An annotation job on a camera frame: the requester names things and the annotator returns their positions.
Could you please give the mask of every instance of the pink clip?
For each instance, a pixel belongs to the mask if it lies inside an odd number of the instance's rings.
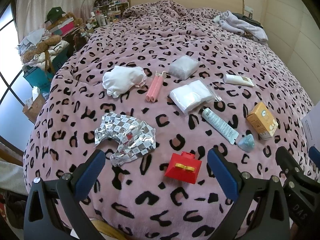
[[[162,86],[163,81],[167,78],[167,73],[163,71],[161,74],[158,74],[156,72],[155,77],[153,78],[153,81],[151,83],[150,88],[148,89],[146,100],[155,102],[158,98],[158,95],[160,93],[160,88]]]

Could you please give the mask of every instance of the yellow box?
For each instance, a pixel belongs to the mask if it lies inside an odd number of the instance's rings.
[[[246,119],[264,140],[271,138],[278,127],[277,121],[262,102],[252,109]]]

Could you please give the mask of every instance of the tube cap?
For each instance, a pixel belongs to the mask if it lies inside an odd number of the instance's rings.
[[[204,111],[204,109],[207,109],[207,107],[206,107],[206,106],[201,107],[200,110],[199,110],[199,114],[202,114],[202,112]]]

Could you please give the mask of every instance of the electrical outlet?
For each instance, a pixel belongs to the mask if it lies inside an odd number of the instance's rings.
[[[253,14],[253,9],[252,8],[250,8],[249,6],[244,6],[244,10],[245,11],[247,11],[247,12],[249,12],[249,13],[252,13]]]

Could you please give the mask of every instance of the blue gripper pad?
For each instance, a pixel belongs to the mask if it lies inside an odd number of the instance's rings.
[[[317,150],[317,148],[314,146],[310,147],[308,153],[310,159],[314,162],[317,168],[320,168],[320,152]]]
[[[236,202],[239,196],[237,182],[213,149],[208,152],[208,165],[226,197]]]
[[[104,152],[99,151],[75,184],[74,198],[76,201],[81,201],[87,198],[93,184],[96,182],[102,168],[104,167],[105,162],[106,156]]]

